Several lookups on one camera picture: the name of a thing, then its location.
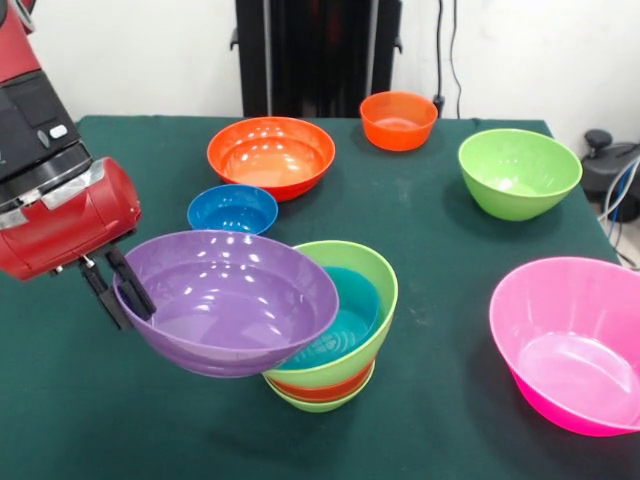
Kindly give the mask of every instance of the red bowl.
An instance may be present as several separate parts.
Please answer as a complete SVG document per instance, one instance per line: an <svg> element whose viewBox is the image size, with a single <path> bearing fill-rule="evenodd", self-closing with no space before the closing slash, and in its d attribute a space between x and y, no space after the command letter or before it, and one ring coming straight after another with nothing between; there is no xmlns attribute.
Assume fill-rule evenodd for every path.
<svg viewBox="0 0 640 480"><path fill-rule="evenodd" d="M252 185L278 202L311 190L335 158L333 140L320 127L288 117L258 117L221 130L207 158L226 183Z"/></svg>
<svg viewBox="0 0 640 480"><path fill-rule="evenodd" d="M415 93L381 92L364 99L360 116L371 143L384 150L405 152L427 141L438 109Z"/></svg>
<svg viewBox="0 0 640 480"><path fill-rule="evenodd" d="M371 363L369 363L358 373L356 373L353 377L348 378L344 382L336 383L334 385L323 388L302 388L288 385L286 383L276 382L272 379L269 379L269 381L285 395L288 395L302 402L333 402L335 400L340 400L347 395L351 395L358 388L360 388L362 384L367 380L367 376L371 371L371 367L374 361L375 359L372 360Z"/></svg>

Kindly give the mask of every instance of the bowl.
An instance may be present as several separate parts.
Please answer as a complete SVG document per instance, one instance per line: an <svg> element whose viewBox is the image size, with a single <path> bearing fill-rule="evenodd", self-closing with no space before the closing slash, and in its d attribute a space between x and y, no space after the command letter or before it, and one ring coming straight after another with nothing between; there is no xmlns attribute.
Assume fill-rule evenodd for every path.
<svg viewBox="0 0 640 480"><path fill-rule="evenodd" d="M157 307L149 322L117 297L160 355L189 371L241 377L282 364L333 322L338 293L323 268L264 237L191 230L126 259Z"/></svg>
<svg viewBox="0 0 640 480"><path fill-rule="evenodd" d="M364 99L360 117L367 139L393 152L422 146L438 119L436 106L420 95L381 92Z"/></svg>
<svg viewBox="0 0 640 480"><path fill-rule="evenodd" d="M271 380L271 384L280 390L285 395L291 398L300 400L303 402L322 403L333 402L346 397L360 388L362 383L369 375L369 370L373 366L373 361L364 367L361 371L356 373L353 377L348 378L344 382L336 383L335 385L329 385L324 388L300 388L293 385L287 385L285 383L276 382Z"/></svg>
<svg viewBox="0 0 640 480"><path fill-rule="evenodd" d="M580 182L582 165L551 137L495 129L467 138L458 151L467 188L494 217L523 221L556 206Z"/></svg>
<svg viewBox="0 0 640 480"><path fill-rule="evenodd" d="M301 370L337 360L364 343L378 324L380 299L371 282L346 268L325 270L338 290L338 315L322 335L279 369Z"/></svg>
<svg viewBox="0 0 640 480"><path fill-rule="evenodd" d="M345 381L376 358L384 343L398 302L398 280L389 262L375 250L358 243L325 240L295 247L323 267L340 267L363 275L378 292L380 314L371 336L358 348L324 365L300 370L272 369L270 380L302 388L322 388Z"/></svg>
<svg viewBox="0 0 640 480"><path fill-rule="evenodd" d="M497 286L494 341L542 416L582 435L640 430L640 276L589 258L527 263Z"/></svg>
<svg viewBox="0 0 640 480"><path fill-rule="evenodd" d="M267 190L278 202L313 188L335 157L333 140L304 120L257 117L221 130L209 143L207 157L227 183Z"/></svg>
<svg viewBox="0 0 640 480"><path fill-rule="evenodd" d="M260 235L278 217L278 202L250 185L221 185L202 192L187 210L195 230L227 230Z"/></svg>
<svg viewBox="0 0 640 480"><path fill-rule="evenodd" d="M345 403L356 398L360 394L360 392L362 392L362 390L365 389L365 387L371 380L371 377L373 376L373 371L375 370L375 368L376 368L376 362L374 361L371 364L371 369L369 370L369 374L367 375L367 378L365 379L364 383L355 392L339 400L334 400L333 402L324 402L324 403L303 402L301 400L297 400L278 390L278 388L275 385L273 385L273 383L271 383L268 377L265 377L265 380L267 382L267 385L271 387L271 390L276 392L276 395L278 395L280 398L282 398L287 403L290 403L294 407L309 413L326 413L326 412L330 412L331 410L340 408Z"/></svg>

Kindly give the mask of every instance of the lime green bowl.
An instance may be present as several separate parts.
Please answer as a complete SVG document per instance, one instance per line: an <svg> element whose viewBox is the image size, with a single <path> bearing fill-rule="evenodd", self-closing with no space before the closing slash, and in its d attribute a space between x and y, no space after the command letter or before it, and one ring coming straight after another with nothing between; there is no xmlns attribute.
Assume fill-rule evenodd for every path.
<svg viewBox="0 0 640 480"><path fill-rule="evenodd" d="M365 379L364 383L360 386L360 388L358 388L358 390L347 395L344 398L341 398L340 400L334 400L333 402L325 402L325 403L311 403L311 402L303 402L303 401L297 400L278 390L278 388L274 384L272 384L268 378L265 377L265 380L267 381L267 385L271 387L271 390L276 392L276 394L280 398L282 398L285 402L290 403L294 407L309 413L325 413L325 412L330 412L331 410L335 410L336 408L340 408L345 403L350 402L351 400L356 398L360 394L360 392L362 392L362 390L364 390L364 388L367 386L367 384L369 383L369 380L371 380L371 377L373 376L373 371L375 369L376 369L376 362L374 361L371 364L371 370L369 370L369 374L367 375L367 378Z"/></svg>
<svg viewBox="0 0 640 480"><path fill-rule="evenodd" d="M369 339L333 362L300 370L273 369L267 379L302 388L322 388L341 383L366 367L382 346L398 302L398 280L389 262L378 252L358 243L327 240L295 247L323 267L342 267L366 277L380 296L380 320Z"/></svg>
<svg viewBox="0 0 640 480"><path fill-rule="evenodd" d="M523 221L556 206L582 177L578 157L551 137L495 129L467 138L458 151L462 176L480 207Z"/></svg>

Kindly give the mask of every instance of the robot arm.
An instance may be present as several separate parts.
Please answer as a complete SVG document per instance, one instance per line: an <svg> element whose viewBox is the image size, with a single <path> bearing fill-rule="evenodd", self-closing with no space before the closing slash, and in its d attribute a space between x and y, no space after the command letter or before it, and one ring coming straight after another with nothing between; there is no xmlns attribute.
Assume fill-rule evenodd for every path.
<svg viewBox="0 0 640 480"><path fill-rule="evenodd" d="M35 0L0 0L0 270L26 281L78 265L115 323L130 324L90 256L119 276L129 307L154 306L115 243L140 218L135 188L111 158L95 160L27 40Z"/></svg>

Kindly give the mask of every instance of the table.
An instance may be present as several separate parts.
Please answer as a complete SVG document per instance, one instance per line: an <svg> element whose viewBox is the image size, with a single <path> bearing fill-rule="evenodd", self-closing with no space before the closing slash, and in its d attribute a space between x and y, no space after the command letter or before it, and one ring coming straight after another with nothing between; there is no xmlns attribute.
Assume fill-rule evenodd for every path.
<svg viewBox="0 0 640 480"><path fill-rule="evenodd" d="M188 229L198 192L218 183L205 148L221 118L87 117L96 156L128 170L138 234ZM119 332L75 271L0 280L0 471L18 479L637 479L640 436L560 430L520 397L492 344L488 302L523 262L615 261L580 189L532 221L484 214L457 148L495 127L541 121L441 120L422 149L390 155L356 120L318 119L335 139L325 179L281 206L272 238L364 243L395 267L396 317L365 391L325 415L293 409L260 376L187 373L135 331Z"/></svg>

